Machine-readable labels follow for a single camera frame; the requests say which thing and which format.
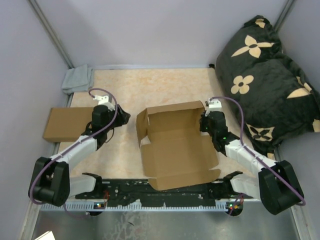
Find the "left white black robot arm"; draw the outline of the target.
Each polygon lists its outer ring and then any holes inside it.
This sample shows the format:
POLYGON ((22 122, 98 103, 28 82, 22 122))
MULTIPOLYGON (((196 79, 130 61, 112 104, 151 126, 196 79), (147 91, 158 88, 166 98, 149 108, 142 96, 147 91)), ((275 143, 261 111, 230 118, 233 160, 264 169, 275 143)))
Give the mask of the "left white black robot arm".
POLYGON ((102 178, 93 173, 71 177, 71 170, 107 142, 109 131, 126 125, 131 115, 119 104, 114 107, 97 105, 84 132, 64 151, 51 157, 36 160, 28 196, 37 205, 51 204, 60 207, 70 197, 86 193, 97 199, 103 195, 102 178))

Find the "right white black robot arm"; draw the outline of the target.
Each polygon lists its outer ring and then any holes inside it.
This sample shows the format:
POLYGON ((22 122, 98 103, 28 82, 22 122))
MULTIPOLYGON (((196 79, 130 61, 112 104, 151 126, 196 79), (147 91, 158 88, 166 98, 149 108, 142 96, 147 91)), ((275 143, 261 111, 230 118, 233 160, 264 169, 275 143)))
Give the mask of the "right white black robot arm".
POLYGON ((305 198, 293 166, 286 160, 275 161, 254 151, 228 130, 221 111, 203 112, 199 129, 208 133, 215 150, 238 162, 254 176, 241 172, 226 176, 223 193, 228 198, 238 194, 262 202, 265 209, 277 215, 294 205, 305 205, 305 198))

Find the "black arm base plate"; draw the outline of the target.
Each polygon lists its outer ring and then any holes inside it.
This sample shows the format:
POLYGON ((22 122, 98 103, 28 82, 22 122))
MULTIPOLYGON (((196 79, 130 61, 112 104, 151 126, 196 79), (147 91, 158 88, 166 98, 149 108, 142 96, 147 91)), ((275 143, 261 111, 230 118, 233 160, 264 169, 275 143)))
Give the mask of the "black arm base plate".
POLYGON ((217 200, 238 195, 229 181, 197 184, 169 190, 155 190, 147 179, 102 179, 91 192, 77 194, 77 200, 102 199, 110 207, 128 206, 139 200, 143 207, 213 207, 217 200))

